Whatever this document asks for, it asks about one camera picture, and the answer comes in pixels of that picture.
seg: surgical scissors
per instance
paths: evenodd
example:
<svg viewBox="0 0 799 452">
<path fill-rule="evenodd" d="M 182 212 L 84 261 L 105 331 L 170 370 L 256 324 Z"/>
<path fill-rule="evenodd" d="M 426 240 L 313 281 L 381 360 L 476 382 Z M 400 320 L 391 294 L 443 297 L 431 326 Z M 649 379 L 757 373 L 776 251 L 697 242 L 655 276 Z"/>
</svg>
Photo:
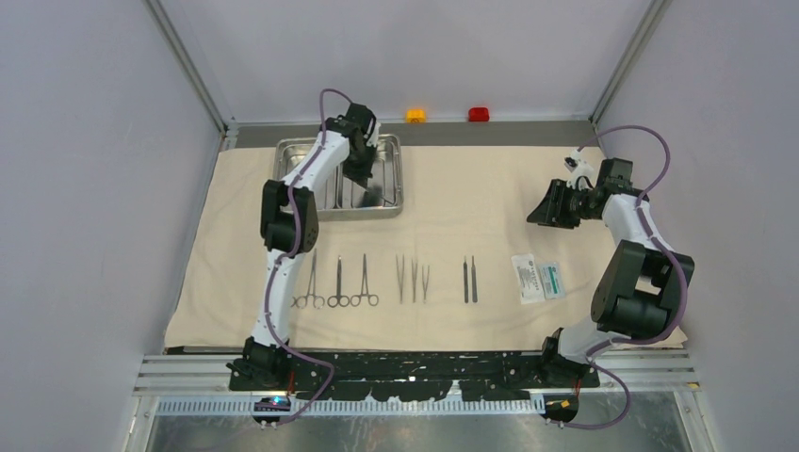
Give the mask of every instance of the surgical scissors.
<svg viewBox="0 0 799 452">
<path fill-rule="evenodd" d="M 314 258 L 313 260 L 311 260 L 311 276 L 310 278 L 308 278 L 308 291 L 305 293 L 305 295 L 294 297 L 294 302 L 291 303 L 291 306 L 298 307 L 300 309 L 305 309 L 305 306 L 308 305 L 308 301 L 311 301 L 313 306 L 317 309 L 321 309 L 322 306 L 324 306 L 324 297 L 317 295 L 317 251 L 316 250 L 314 250 Z"/>
<path fill-rule="evenodd" d="M 358 306 L 361 304 L 361 300 L 363 298 L 367 299 L 367 303 L 369 306 L 377 306 L 380 302 L 380 298 L 375 294 L 369 293 L 369 275 L 367 273 L 367 255 L 364 253 L 364 272 L 361 275 L 361 293 L 358 295 L 353 295 L 351 297 L 352 306 Z"/>
<path fill-rule="evenodd" d="M 330 297 L 327 298 L 327 305 L 331 308 L 335 308 L 337 306 L 346 308 L 347 306 L 350 306 L 350 297 L 341 295 L 341 256 L 338 256 L 338 270 L 335 273 L 335 295 L 330 295 Z"/>
</svg>

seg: yellow object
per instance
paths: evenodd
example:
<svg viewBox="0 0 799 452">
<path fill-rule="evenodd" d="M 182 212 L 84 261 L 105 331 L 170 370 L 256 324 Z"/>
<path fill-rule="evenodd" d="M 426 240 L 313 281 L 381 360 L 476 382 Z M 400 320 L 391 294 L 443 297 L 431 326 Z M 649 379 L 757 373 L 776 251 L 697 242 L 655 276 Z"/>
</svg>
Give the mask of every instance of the yellow object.
<svg viewBox="0 0 799 452">
<path fill-rule="evenodd" d="M 405 122 L 427 122 L 427 114 L 422 109 L 410 109 L 405 113 Z"/>
</svg>

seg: gray strip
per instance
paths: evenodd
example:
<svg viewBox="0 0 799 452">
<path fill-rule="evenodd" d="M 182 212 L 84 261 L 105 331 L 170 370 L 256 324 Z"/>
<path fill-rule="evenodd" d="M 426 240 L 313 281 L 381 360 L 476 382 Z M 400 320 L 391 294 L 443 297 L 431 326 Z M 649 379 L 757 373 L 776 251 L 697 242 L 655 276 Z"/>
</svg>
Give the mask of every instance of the gray strip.
<svg viewBox="0 0 799 452">
<path fill-rule="evenodd" d="M 211 121 L 216 124 L 217 129 L 219 129 L 220 132 L 223 132 L 225 124 L 220 110 L 217 108 L 217 105 L 211 98 L 211 94 L 208 92 L 208 87 L 205 86 L 200 73 L 197 71 L 197 68 L 191 61 L 191 57 L 188 56 L 186 47 L 183 45 L 183 42 L 180 41 L 180 37 L 177 35 L 177 31 L 175 31 L 174 25 L 172 25 L 164 6 L 161 5 L 161 1 L 144 0 L 144 5 L 147 6 L 147 9 L 149 9 L 150 13 L 153 15 L 153 20 L 155 20 L 158 28 L 161 29 L 164 39 L 167 40 L 167 44 L 170 46 L 175 59 L 177 59 L 178 64 L 180 64 L 183 72 L 188 77 L 189 83 L 191 83 L 191 86 L 194 87 L 194 91 L 197 93 L 197 96 L 203 103 L 205 111 L 208 112 L 208 116 L 211 117 Z"/>
<path fill-rule="evenodd" d="M 629 40 L 627 49 L 625 49 L 622 59 L 619 60 L 619 64 L 613 72 L 611 81 L 608 82 L 608 86 L 605 87 L 602 96 L 599 98 L 599 102 L 596 104 L 596 108 L 594 108 L 594 113 L 591 115 L 591 122 L 594 124 L 599 124 L 602 115 L 605 114 L 608 105 L 611 104 L 616 92 L 618 92 L 622 83 L 624 83 L 629 71 L 635 65 L 635 62 L 638 61 L 641 52 L 646 47 L 646 44 L 652 37 L 652 33 L 660 23 L 663 13 L 669 8 L 671 3 L 672 0 L 652 0 L 652 3 L 649 4 L 649 9 L 646 10 L 644 17 L 641 19 L 641 23 L 638 24 L 638 28 L 632 35 L 632 39 Z"/>
<path fill-rule="evenodd" d="M 588 121 L 388 123 L 380 132 L 398 136 L 402 146 L 578 146 L 594 136 Z M 281 139 L 317 133 L 317 124 L 240 124 L 236 146 L 271 148 Z"/>
</svg>

